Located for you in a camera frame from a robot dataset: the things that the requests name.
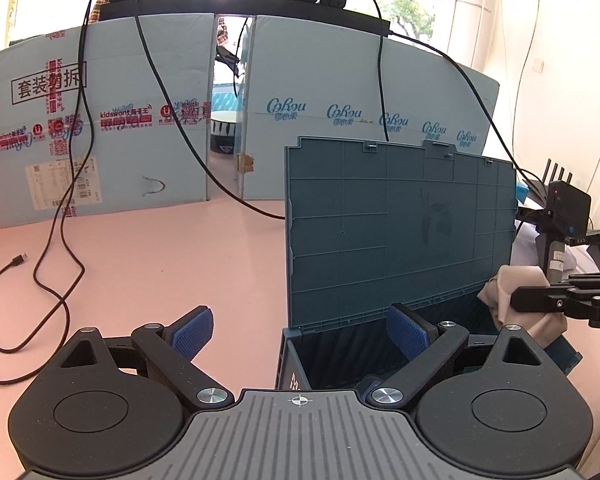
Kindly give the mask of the black wifi router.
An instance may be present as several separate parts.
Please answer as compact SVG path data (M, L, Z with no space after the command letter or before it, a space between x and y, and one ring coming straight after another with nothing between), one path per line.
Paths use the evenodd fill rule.
M542 176L528 169L521 169L520 178L516 182L516 199L521 204L531 200L537 205L544 206L548 197L548 186L556 181L571 183L571 179L571 172L549 158Z

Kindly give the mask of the black tracker box on stand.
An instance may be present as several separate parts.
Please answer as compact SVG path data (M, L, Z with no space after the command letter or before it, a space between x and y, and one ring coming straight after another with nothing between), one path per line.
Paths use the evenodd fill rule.
M562 281L568 240L583 240L588 234L591 196L570 182L556 180L546 188L542 209L519 207L516 219L535 227L535 249L539 267L550 284Z

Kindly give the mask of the black shelf strip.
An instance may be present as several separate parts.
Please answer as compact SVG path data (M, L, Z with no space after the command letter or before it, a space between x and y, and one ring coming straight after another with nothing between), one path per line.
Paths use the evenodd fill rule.
M387 21L371 15L296 0L126 0L106 4L100 10L102 21L158 14L218 14L229 16L277 16L329 24L389 36Z

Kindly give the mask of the light blue cardboard barrier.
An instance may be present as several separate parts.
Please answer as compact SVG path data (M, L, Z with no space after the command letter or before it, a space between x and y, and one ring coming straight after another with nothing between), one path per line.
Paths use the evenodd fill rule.
M237 131L246 200L285 194L285 150L302 136L451 143L479 155L500 86L412 44L258 16L249 29Z

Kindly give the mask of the beige cloth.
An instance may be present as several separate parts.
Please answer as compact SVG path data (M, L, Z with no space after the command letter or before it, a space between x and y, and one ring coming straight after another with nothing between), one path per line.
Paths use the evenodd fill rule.
M519 325L543 348L562 336L568 328L562 312L546 312L543 297L528 288L550 286L538 266L501 266L498 273L484 284L478 299L489 309L497 328Z

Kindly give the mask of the teal plastic storage box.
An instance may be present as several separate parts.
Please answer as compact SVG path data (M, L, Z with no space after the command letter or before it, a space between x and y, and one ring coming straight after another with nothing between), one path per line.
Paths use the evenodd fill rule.
M309 138L287 148L288 325L279 390L352 389L405 363L387 313L405 304L475 335L496 327L479 292L512 253L509 162L421 146Z

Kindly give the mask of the left light blue cardboard panel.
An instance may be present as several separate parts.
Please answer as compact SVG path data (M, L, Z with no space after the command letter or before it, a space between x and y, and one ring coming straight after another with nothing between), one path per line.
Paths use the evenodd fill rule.
M122 18L0 52L0 229L202 202L215 18Z

